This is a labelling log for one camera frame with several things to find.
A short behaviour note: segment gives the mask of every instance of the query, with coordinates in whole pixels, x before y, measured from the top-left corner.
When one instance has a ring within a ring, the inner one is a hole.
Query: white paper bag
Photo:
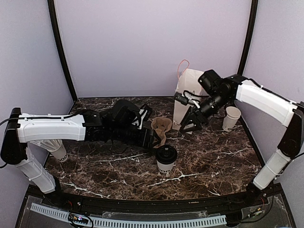
[[[183,93],[184,90],[188,90],[195,95],[208,95],[205,90],[201,87],[201,85],[198,82],[199,77],[204,73],[203,71],[199,70],[193,70],[193,69],[188,69],[189,67],[189,61],[183,60],[181,61],[180,65],[184,62],[188,62],[187,68],[182,72],[181,76],[179,77],[179,72],[178,73],[178,78],[179,81],[177,83],[176,87],[176,92]],[[174,113],[173,113],[173,127],[172,129],[174,130],[179,130],[181,125],[181,121],[184,118],[187,110],[189,109],[190,104],[188,105],[183,105],[178,101],[175,101],[174,103]]]

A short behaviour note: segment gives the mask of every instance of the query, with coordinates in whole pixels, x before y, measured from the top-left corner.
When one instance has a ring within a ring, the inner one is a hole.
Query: wall
[[[174,95],[177,66],[235,74],[250,0],[56,0],[78,97]]]
[[[244,73],[264,87],[297,102],[304,101],[303,24],[303,1],[260,1]],[[264,159],[268,160],[285,128],[249,105],[242,104],[241,111]],[[299,228],[304,224],[303,162],[304,157],[294,161],[278,179]]]
[[[47,1],[0,3],[0,120],[13,107],[33,114],[66,114],[72,105],[50,24]],[[0,127],[0,146],[5,126]],[[47,153],[32,147],[40,162]],[[28,180],[15,167],[0,170],[1,228],[15,227]]]

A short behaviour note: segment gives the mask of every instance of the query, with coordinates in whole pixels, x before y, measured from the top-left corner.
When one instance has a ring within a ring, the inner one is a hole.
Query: bag handle
[[[181,76],[182,76],[182,74],[185,72],[185,70],[188,69],[188,67],[189,67],[189,65],[190,65],[190,62],[189,62],[188,60],[186,60],[186,59],[183,59],[183,60],[180,62],[179,67],[177,68],[177,78],[179,79],[179,81],[180,81],[180,75],[179,75],[180,66],[181,66],[181,64],[182,64],[183,62],[187,62],[187,63],[188,63],[188,66],[183,70],[183,72],[181,73]]]

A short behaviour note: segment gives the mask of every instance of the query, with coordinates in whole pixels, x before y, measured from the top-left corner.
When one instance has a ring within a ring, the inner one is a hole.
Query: black lid
[[[156,150],[156,160],[161,164],[171,164],[177,159],[177,151],[170,145],[163,145]]]

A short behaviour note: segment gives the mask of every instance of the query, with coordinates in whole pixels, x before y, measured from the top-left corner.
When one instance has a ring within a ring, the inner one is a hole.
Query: brown marble surface
[[[172,119],[172,97],[124,98],[138,107],[147,103],[153,114],[145,123],[150,128],[157,116]],[[119,98],[85,98],[75,104],[79,109],[101,111]],[[226,195],[245,190],[261,166],[237,122],[227,133],[222,130],[224,110],[211,117],[208,126],[193,135],[171,130],[166,144],[178,151],[169,176],[160,174],[155,157],[148,150],[114,142],[64,141],[68,160],[59,163],[50,156],[46,169],[61,182],[65,192],[120,200],[181,200]]]

